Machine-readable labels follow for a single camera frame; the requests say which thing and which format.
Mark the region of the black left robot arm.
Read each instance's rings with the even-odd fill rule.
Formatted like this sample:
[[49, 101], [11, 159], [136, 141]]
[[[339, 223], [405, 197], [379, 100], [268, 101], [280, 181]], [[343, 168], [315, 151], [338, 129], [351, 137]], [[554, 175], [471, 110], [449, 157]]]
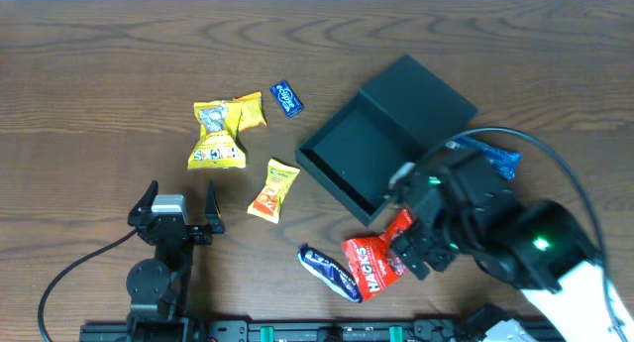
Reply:
[[206, 323], [188, 315], [186, 301], [194, 248], [209, 246], [215, 234], [225, 232], [213, 181], [208, 183], [204, 218], [200, 225], [190, 224], [184, 196], [160, 194], [155, 180], [131, 209], [128, 224], [155, 248], [155, 254], [135, 264], [127, 275], [128, 341], [208, 339]]

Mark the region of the yellow Hacks candy bag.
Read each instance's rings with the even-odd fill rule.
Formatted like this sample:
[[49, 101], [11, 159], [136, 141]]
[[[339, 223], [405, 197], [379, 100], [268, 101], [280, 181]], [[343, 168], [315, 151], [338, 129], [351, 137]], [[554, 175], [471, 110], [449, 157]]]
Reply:
[[188, 158], [187, 168], [243, 169], [246, 154], [237, 143], [242, 110], [235, 103], [226, 101], [196, 102], [193, 109], [200, 135]]

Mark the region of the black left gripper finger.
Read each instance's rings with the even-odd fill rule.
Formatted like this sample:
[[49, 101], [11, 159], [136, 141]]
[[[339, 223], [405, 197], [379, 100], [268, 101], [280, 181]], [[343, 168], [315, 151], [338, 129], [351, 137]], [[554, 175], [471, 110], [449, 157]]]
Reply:
[[210, 180], [208, 183], [204, 215], [207, 223], [212, 228], [222, 227], [222, 218], [216, 200], [215, 183], [213, 180]]
[[158, 195], [159, 183], [153, 180], [142, 197], [138, 200], [135, 206], [130, 211], [130, 216], [140, 216], [142, 214], [152, 211], [152, 205], [155, 198]]

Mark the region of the blue cookie roll pack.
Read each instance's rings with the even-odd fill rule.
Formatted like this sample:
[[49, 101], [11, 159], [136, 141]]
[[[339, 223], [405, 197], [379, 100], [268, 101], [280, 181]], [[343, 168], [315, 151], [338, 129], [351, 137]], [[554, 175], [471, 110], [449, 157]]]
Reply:
[[450, 141], [445, 147], [451, 150], [477, 149], [483, 152], [492, 167], [506, 180], [515, 179], [516, 168], [523, 158], [521, 153], [506, 151], [468, 136]]

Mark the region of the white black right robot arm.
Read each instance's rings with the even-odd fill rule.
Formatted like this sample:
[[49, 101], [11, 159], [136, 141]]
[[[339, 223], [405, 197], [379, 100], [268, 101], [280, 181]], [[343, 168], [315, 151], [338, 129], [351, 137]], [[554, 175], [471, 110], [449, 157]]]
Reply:
[[389, 188], [413, 219], [389, 249], [418, 280], [470, 256], [519, 289], [565, 340], [632, 340], [633, 319], [573, 214], [553, 200], [523, 204], [483, 153], [407, 163]]

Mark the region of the red Hacks candy bag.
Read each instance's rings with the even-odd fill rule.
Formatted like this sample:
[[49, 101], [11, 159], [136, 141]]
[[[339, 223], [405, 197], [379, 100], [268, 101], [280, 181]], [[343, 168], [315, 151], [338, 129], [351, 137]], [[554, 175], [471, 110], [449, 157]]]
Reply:
[[353, 238], [342, 243], [363, 301], [380, 294], [397, 282], [407, 270], [389, 246], [412, 223], [410, 213], [402, 209], [380, 235]]

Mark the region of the black cardboard box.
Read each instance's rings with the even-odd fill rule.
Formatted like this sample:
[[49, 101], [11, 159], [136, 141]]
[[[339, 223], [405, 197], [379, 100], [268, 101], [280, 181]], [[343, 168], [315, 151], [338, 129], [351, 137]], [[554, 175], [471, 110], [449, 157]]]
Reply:
[[404, 56], [361, 87], [295, 158], [368, 227], [385, 208], [397, 170], [463, 131], [476, 114], [467, 98]]

